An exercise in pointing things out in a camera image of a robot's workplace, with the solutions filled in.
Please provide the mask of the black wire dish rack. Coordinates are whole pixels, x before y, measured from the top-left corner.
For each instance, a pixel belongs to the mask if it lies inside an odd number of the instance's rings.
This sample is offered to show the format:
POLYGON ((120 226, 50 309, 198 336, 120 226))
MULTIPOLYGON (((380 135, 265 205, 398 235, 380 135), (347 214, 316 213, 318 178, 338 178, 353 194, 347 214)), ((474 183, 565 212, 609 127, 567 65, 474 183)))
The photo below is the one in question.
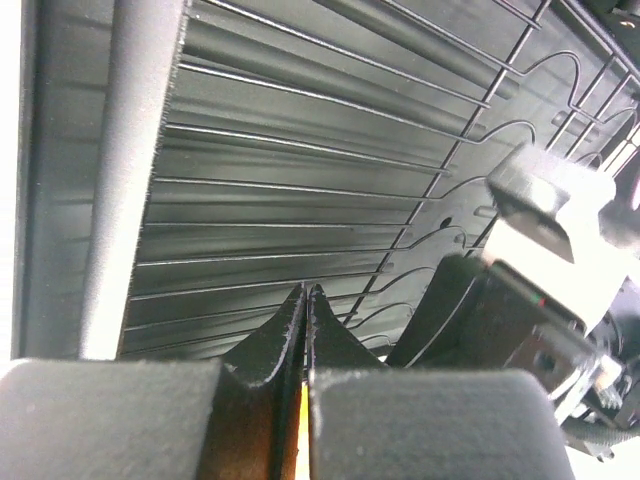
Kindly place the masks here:
POLYGON ((392 347, 494 165, 594 162, 639 72, 581 1, 189 1, 151 158, 96 195, 85 359, 210 358, 297 284, 392 347))

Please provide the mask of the orange bowl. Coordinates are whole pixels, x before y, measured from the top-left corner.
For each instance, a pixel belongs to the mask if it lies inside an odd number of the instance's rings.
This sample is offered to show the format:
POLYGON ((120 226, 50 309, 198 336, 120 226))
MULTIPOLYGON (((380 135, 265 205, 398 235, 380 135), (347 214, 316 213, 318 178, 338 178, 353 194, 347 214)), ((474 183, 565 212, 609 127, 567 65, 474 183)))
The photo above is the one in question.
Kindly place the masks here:
POLYGON ((299 407, 299 426, 297 435, 297 454, 295 465, 295 480, 310 479, 309 454, 309 395, 308 385, 302 383, 299 407))

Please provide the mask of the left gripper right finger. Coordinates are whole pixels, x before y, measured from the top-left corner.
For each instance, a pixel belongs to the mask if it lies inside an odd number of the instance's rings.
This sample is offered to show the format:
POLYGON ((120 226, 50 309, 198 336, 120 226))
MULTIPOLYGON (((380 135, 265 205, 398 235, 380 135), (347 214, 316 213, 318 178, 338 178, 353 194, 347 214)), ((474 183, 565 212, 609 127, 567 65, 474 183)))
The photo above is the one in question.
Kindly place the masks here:
POLYGON ((573 478, 531 374, 389 368, 337 320, 319 285, 307 318, 311 478, 573 478))

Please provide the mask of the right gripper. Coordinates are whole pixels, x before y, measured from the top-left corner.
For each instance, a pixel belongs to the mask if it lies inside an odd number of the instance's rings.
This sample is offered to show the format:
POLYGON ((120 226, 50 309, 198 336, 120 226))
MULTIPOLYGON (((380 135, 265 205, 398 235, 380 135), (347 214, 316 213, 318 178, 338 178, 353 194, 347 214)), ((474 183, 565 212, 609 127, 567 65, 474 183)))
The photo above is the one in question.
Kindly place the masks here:
POLYGON ((566 430, 639 427, 639 332, 593 329, 502 261, 445 257, 389 353, 393 368, 488 374, 511 409, 566 430))

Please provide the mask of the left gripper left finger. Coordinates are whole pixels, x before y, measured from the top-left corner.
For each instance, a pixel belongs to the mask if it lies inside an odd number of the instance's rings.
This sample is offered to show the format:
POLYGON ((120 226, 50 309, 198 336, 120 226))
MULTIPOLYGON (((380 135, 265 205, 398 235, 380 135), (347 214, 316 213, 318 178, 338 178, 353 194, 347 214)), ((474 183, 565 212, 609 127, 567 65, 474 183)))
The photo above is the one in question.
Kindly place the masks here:
POLYGON ((5 479, 289 479, 306 290, 219 358, 1 368, 5 479))

